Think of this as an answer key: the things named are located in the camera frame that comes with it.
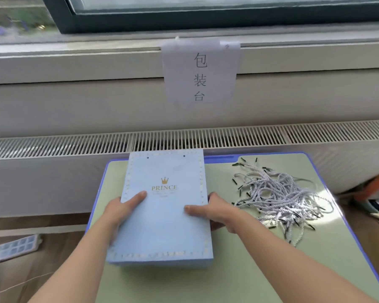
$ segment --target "white windowsill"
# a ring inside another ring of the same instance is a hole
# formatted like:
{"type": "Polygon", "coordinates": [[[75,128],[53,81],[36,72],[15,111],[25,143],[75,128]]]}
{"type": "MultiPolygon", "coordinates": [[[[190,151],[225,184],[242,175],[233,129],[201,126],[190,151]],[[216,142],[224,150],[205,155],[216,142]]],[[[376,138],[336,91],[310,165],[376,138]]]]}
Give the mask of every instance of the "white windowsill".
{"type": "Polygon", "coordinates": [[[0,84],[162,77],[160,46],[176,36],[240,41],[239,74],[379,68],[379,24],[68,35],[0,44],[0,84]]]}

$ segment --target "chinese character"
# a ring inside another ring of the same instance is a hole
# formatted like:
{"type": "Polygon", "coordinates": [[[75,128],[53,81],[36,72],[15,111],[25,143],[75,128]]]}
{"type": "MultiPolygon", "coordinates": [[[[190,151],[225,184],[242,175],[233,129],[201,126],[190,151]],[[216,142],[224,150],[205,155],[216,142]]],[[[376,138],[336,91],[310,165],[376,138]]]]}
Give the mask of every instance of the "chinese character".
{"type": "Polygon", "coordinates": [[[198,68],[206,68],[208,66],[206,55],[199,55],[199,53],[198,53],[194,60],[196,60],[196,66],[198,68]]]}
{"type": "Polygon", "coordinates": [[[204,94],[201,94],[199,91],[198,93],[195,95],[195,101],[202,101],[203,98],[204,98],[204,94]]]}
{"type": "Polygon", "coordinates": [[[201,76],[199,74],[197,74],[195,76],[195,86],[206,86],[206,82],[207,82],[207,79],[206,79],[207,76],[204,76],[203,74],[201,74],[201,76]]]}

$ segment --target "person's right hand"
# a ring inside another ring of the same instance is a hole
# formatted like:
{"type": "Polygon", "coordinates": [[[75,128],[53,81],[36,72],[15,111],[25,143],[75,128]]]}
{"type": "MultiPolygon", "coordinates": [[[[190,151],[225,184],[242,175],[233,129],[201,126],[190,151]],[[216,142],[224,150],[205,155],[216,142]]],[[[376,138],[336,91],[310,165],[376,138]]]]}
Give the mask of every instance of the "person's right hand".
{"type": "Polygon", "coordinates": [[[185,212],[190,216],[203,217],[211,220],[211,230],[226,226],[230,233],[235,234],[233,220],[240,209],[230,205],[216,192],[208,195],[207,205],[185,205],[185,212]]]}

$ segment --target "wall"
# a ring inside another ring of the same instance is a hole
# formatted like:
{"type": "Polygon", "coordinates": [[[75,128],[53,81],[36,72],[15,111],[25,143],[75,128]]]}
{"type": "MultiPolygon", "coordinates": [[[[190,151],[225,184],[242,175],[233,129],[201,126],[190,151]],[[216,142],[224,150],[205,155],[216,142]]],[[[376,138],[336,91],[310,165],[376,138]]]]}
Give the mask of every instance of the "wall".
{"type": "Polygon", "coordinates": [[[379,119],[379,69],[238,75],[234,100],[167,102],[162,79],[0,85],[0,137],[379,119]]]}

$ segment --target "blue table edge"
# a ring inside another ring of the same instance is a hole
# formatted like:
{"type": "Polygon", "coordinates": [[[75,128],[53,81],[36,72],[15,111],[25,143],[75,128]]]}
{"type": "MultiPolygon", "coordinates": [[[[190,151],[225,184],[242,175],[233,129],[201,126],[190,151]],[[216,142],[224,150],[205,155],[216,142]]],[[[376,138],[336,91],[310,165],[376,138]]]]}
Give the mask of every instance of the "blue table edge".
{"type": "MultiPolygon", "coordinates": [[[[308,160],[310,161],[310,163],[312,164],[313,168],[314,168],[314,171],[317,173],[321,183],[323,184],[324,188],[326,189],[326,191],[330,194],[331,192],[328,190],[326,184],[324,183],[322,177],[320,176],[320,173],[318,173],[318,170],[316,168],[316,166],[314,165],[313,161],[311,160],[311,158],[309,157],[309,155],[305,152],[274,152],[274,153],[247,153],[247,154],[233,154],[233,155],[207,155],[207,156],[204,156],[204,162],[205,163],[235,163],[238,161],[239,157],[240,156],[249,156],[249,155],[273,155],[273,154],[304,154],[306,155],[306,157],[308,158],[308,160]]],[[[103,182],[104,182],[104,178],[105,178],[105,174],[107,173],[107,169],[108,169],[108,165],[111,163],[111,162],[115,162],[115,161],[121,161],[121,160],[128,160],[129,158],[116,158],[116,159],[112,159],[110,160],[109,162],[107,162],[107,165],[105,166],[105,170],[104,170],[104,174],[103,174],[103,177],[101,178],[101,183],[100,183],[100,187],[98,188],[98,192],[97,192],[97,196],[95,198],[95,202],[94,202],[94,205],[93,205],[93,208],[92,208],[92,211],[91,211],[91,214],[90,214],[90,218],[88,220],[88,223],[87,223],[87,227],[86,227],[86,231],[85,233],[87,233],[88,229],[90,228],[90,224],[91,224],[91,219],[92,219],[92,216],[94,214],[94,210],[95,210],[95,207],[97,205],[97,200],[98,200],[98,197],[100,195],[100,191],[101,191],[101,187],[103,186],[103,182]]],[[[338,212],[340,213],[341,217],[343,218],[344,220],[344,223],[345,225],[347,226],[347,229],[349,230],[350,234],[352,235],[352,237],[354,238],[355,240],[355,243],[357,244],[359,250],[361,251],[362,255],[364,256],[366,262],[368,263],[369,267],[371,268],[372,272],[374,273],[378,283],[379,283],[379,275],[378,273],[376,272],[374,266],[372,265],[371,261],[369,260],[367,254],[365,253],[364,249],[362,248],[358,238],[355,236],[354,232],[352,231],[349,223],[347,222],[343,212],[341,211],[341,209],[339,208],[337,202],[334,202],[334,205],[335,205],[335,208],[337,208],[338,212]]]]}

